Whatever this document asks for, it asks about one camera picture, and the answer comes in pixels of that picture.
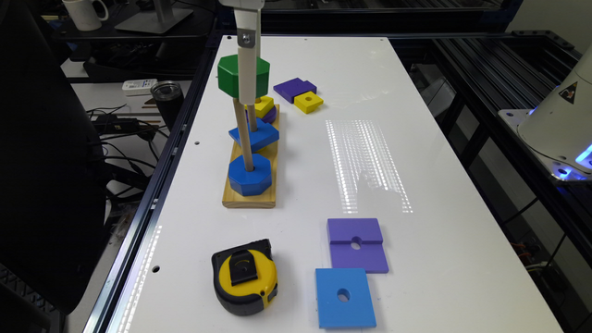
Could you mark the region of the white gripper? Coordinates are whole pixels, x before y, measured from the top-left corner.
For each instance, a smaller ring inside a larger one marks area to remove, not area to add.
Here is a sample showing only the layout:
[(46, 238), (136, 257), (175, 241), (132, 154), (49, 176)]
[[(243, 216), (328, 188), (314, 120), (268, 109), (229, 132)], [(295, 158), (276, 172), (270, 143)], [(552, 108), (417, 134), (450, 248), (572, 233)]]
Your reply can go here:
[(257, 10), (265, 0), (219, 0), (223, 6), (233, 7), (237, 25), (239, 100), (253, 105), (256, 97), (256, 64), (261, 57), (261, 29), (258, 28)]

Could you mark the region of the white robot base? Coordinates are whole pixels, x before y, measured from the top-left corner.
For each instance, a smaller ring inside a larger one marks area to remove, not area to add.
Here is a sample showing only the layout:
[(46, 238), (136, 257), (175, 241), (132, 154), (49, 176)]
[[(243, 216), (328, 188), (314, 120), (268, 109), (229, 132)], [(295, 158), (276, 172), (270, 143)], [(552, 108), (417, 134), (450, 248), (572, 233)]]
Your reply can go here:
[(498, 115), (552, 178), (591, 180), (590, 50), (538, 106)]

